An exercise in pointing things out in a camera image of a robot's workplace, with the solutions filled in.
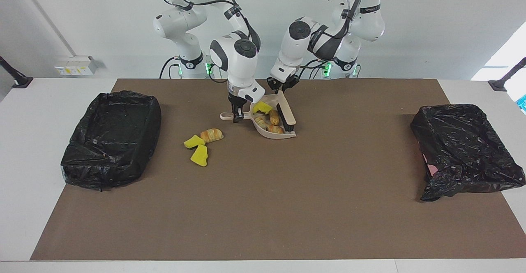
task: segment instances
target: green light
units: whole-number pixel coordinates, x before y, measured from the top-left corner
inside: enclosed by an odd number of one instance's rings
[[[323,71],[323,76],[326,77],[326,78],[329,78],[329,74],[330,74],[330,69],[332,68],[332,63],[328,62],[326,65],[325,65],[325,70]]]
[[[206,65],[206,73],[212,74],[212,65],[210,63],[205,63]]]

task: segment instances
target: white table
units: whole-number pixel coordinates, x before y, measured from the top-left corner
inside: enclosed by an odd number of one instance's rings
[[[451,103],[473,103],[526,167],[526,116],[506,93],[485,82],[440,80]],[[359,272],[516,273],[526,259],[93,261],[31,262],[30,256],[62,192],[60,160],[73,128],[98,93],[115,79],[35,79],[0,102],[0,272]],[[503,192],[526,231],[526,187]]]

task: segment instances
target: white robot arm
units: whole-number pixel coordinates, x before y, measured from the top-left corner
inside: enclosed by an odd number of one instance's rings
[[[359,38],[375,41],[385,29],[380,0],[342,0],[334,10],[332,21],[334,28],[302,17],[289,26],[270,71],[271,78],[267,79],[272,89],[288,89],[299,82],[300,77],[295,73],[306,50],[322,62],[334,61],[341,73],[349,74],[360,51]]]
[[[195,35],[186,33],[206,21],[203,5],[222,11],[234,31],[212,41],[210,57],[214,64],[228,73],[228,99],[232,104],[234,122],[244,119],[242,106],[257,102],[265,89],[254,79],[257,54],[261,47],[258,34],[241,13],[235,0],[165,0],[175,6],[154,19],[154,28],[161,36],[175,42],[179,49],[182,74],[206,75],[203,52]]]

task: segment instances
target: blue object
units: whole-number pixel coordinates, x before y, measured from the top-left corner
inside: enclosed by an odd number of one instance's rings
[[[517,101],[517,105],[524,111],[524,113],[526,113],[526,95]]]

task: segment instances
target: croissant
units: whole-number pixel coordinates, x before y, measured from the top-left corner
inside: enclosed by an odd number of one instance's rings
[[[285,133],[282,127],[272,125],[272,124],[267,126],[267,131],[272,132],[273,134],[284,134]]]
[[[206,142],[213,142],[216,140],[223,139],[223,133],[217,128],[208,129],[207,131],[201,132],[201,138]]]
[[[256,122],[256,124],[257,124],[259,127],[263,128],[263,129],[265,129],[265,130],[267,130],[267,126],[268,126],[268,124],[267,124],[267,122],[265,121],[265,117],[257,117],[257,118],[254,119],[254,121]]]
[[[270,123],[272,125],[279,125],[279,113],[276,110],[270,111]]]

